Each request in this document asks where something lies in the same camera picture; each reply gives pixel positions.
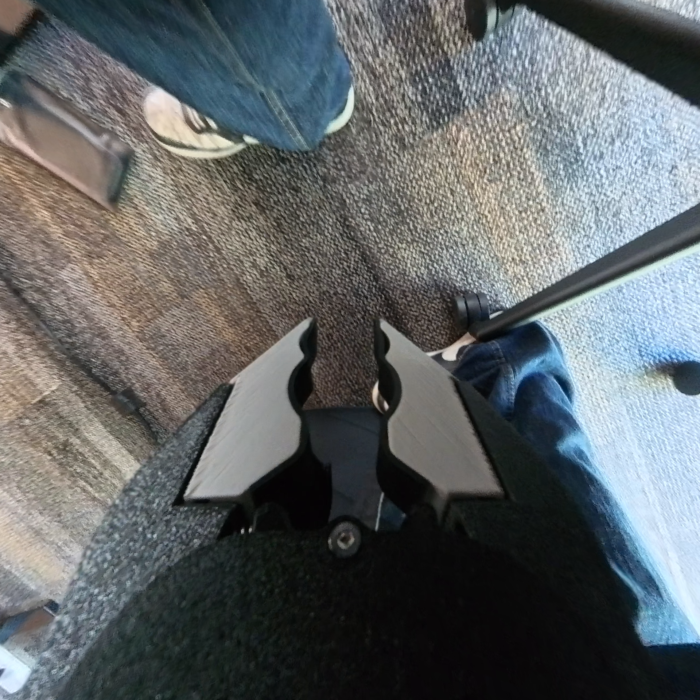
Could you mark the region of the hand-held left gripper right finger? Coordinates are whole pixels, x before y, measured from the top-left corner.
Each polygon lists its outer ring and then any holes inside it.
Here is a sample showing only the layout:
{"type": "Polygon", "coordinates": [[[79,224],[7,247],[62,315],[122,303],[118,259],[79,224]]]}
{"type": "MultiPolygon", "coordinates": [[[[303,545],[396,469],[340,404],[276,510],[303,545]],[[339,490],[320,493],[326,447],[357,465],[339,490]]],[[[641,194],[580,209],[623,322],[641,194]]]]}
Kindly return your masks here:
{"type": "Polygon", "coordinates": [[[385,320],[374,324],[380,407],[377,478],[406,514],[429,506],[502,500],[505,491],[450,372],[385,320]]]}

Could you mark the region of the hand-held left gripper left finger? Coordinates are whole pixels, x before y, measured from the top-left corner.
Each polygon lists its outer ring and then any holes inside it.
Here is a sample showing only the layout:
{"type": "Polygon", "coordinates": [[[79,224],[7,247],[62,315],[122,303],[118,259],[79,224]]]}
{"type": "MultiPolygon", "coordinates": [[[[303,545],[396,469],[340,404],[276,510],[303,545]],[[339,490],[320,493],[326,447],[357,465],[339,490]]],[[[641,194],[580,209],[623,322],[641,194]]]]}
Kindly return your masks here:
{"type": "Polygon", "coordinates": [[[332,477],[311,446],[304,404],[314,390],[318,325],[307,318],[242,370],[182,492],[184,505],[232,504],[246,520],[268,504],[291,526],[330,516],[332,477]]]}

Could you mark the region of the person's left grey sneaker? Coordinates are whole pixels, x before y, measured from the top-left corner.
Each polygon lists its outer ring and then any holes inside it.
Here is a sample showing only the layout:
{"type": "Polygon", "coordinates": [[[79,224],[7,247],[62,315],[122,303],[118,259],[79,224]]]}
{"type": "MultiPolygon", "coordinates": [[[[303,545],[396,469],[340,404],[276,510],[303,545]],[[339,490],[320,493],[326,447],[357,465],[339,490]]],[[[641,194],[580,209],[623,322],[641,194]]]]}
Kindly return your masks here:
{"type": "MultiPolygon", "coordinates": [[[[478,341],[471,334],[466,333],[458,338],[453,344],[443,349],[428,351],[427,356],[431,357],[435,363],[438,363],[446,371],[454,374],[458,368],[461,358],[466,351],[473,345],[477,345],[478,341]]],[[[374,383],[371,391],[372,405],[381,414],[385,414],[389,409],[389,403],[384,399],[380,391],[380,381],[374,383]]]]}

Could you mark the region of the person's grey sneaker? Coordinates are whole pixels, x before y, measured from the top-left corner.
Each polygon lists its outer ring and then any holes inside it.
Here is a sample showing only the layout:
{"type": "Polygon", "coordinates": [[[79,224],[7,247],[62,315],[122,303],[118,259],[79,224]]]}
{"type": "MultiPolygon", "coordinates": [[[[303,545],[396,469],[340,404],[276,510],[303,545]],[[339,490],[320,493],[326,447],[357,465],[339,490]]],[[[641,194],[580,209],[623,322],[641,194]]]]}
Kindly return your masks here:
{"type": "MultiPolygon", "coordinates": [[[[478,341],[471,334],[466,333],[458,338],[453,344],[443,349],[428,351],[427,356],[431,357],[435,363],[438,363],[446,371],[454,374],[458,368],[461,358],[466,351],[473,345],[477,345],[478,341]]],[[[389,403],[384,399],[380,391],[380,381],[374,383],[371,391],[372,405],[381,414],[385,414],[389,409],[389,403]]]]}
{"type": "Polygon", "coordinates": [[[354,107],[351,81],[302,91],[234,85],[210,94],[200,108],[153,88],[143,103],[153,138],[169,152],[195,160],[226,158],[253,146],[310,151],[344,128],[354,107]]]}

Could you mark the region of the person's left leg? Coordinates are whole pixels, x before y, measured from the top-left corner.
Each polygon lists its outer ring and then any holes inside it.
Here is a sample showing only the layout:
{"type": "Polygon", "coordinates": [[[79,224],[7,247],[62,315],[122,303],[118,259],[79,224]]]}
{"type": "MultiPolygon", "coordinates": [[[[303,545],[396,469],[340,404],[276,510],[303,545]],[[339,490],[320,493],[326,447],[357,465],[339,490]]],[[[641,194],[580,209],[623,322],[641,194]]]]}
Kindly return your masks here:
{"type": "Polygon", "coordinates": [[[454,376],[470,383],[556,473],[635,602],[647,646],[699,643],[699,634],[663,581],[652,556],[603,480],[576,415],[563,349],[539,322],[471,346],[454,376]]]}

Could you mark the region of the person's leg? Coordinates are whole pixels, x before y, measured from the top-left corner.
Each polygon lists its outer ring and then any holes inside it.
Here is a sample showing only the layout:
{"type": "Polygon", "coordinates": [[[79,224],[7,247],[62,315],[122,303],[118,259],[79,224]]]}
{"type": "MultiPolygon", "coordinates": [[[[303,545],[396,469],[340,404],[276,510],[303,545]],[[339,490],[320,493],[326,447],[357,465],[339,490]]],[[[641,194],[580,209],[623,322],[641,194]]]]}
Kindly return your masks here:
{"type": "Polygon", "coordinates": [[[603,480],[576,415],[563,349],[539,322],[471,346],[454,376],[470,383],[556,473],[635,602],[647,646],[699,643],[699,634],[663,581],[652,556],[603,480]]]}
{"type": "Polygon", "coordinates": [[[329,90],[351,67],[324,1],[33,1],[196,108],[234,85],[329,90]]]}

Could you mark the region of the black swivel chair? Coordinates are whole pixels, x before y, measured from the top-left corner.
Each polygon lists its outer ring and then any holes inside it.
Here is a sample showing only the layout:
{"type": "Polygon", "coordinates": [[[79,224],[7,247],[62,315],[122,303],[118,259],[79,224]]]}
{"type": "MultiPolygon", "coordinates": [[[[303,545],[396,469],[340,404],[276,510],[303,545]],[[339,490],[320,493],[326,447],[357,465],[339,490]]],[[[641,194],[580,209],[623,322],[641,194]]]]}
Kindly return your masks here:
{"type": "MultiPolygon", "coordinates": [[[[517,5],[699,106],[698,21],[640,1],[467,1],[469,32],[485,39],[517,5]]],[[[696,252],[698,205],[509,309],[491,313],[483,293],[455,295],[454,325],[468,340],[489,341],[696,252]]]]}

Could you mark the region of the person's right grey sneaker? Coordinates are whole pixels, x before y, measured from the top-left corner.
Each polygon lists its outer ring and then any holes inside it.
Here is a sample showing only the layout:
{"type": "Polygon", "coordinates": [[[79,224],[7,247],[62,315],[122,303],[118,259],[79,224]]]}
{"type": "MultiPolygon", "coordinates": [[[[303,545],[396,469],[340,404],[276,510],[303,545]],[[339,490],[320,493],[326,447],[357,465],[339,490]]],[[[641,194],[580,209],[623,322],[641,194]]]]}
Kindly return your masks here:
{"type": "Polygon", "coordinates": [[[302,91],[234,85],[210,94],[200,108],[153,88],[143,103],[153,138],[169,152],[195,160],[226,158],[253,146],[310,151],[344,128],[354,107],[351,81],[302,91]]]}

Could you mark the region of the black pouch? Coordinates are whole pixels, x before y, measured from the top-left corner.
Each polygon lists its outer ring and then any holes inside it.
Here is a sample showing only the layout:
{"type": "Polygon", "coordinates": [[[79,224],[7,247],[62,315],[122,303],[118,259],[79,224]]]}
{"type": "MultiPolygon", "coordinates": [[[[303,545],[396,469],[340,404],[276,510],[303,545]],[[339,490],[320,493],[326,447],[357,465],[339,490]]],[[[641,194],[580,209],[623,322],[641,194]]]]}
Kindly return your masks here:
{"type": "Polygon", "coordinates": [[[110,211],[134,156],[114,132],[15,70],[1,77],[1,142],[110,211]]]}

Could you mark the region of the person's right leg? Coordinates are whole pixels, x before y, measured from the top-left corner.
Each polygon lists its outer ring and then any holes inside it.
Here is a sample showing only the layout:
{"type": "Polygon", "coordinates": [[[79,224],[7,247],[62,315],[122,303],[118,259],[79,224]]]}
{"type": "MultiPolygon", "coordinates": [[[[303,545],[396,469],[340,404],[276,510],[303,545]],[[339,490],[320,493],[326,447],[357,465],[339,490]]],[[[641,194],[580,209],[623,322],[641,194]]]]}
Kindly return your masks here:
{"type": "Polygon", "coordinates": [[[324,1],[33,1],[196,108],[234,85],[329,90],[351,67],[324,1]]]}

